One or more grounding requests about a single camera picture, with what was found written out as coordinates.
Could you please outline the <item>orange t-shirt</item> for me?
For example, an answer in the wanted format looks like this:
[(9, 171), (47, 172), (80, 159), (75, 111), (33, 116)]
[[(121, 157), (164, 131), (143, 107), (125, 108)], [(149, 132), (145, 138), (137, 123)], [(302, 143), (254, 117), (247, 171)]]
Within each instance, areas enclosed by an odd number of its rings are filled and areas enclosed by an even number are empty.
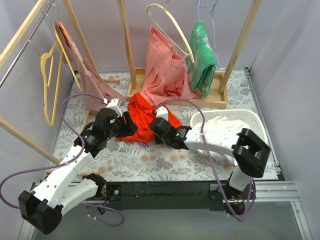
[(156, 118), (154, 115), (155, 108), (150, 105), (140, 93), (136, 93), (128, 103), (127, 110), (132, 121), (137, 126), (137, 131), (132, 136), (117, 137), (116, 139), (130, 143), (137, 141), (144, 144), (153, 141), (155, 135), (153, 131), (150, 130), (149, 125)]

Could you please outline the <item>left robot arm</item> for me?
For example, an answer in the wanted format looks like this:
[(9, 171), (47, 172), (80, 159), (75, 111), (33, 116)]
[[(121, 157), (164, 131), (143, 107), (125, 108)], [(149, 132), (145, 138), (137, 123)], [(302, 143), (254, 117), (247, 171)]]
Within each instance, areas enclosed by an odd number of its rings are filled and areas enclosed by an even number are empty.
[(106, 200), (107, 182), (100, 175), (91, 173), (77, 185), (69, 185), (110, 139), (132, 136), (137, 129), (128, 111), (102, 108), (74, 141), (63, 165), (53, 170), (31, 192), (23, 191), (19, 195), (22, 218), (48, 235), (57, 228), (63, 215), (82, 201), (89, 198)]

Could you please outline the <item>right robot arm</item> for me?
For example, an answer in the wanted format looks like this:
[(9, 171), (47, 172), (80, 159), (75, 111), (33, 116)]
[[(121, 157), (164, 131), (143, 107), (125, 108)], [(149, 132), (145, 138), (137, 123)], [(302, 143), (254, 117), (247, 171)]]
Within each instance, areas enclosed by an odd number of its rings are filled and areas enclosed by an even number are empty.
[(248, 128), (239, 133), (201, 132), (190, 126), (174, 127), (162, 117), (154, 119), (149, 128), (161, 143), (174, 149), (203, 150), (235, 158), (237, 168), (223, 186), (224, 193), (237, 199), (253, 178), (262, 178), (271, 148)]

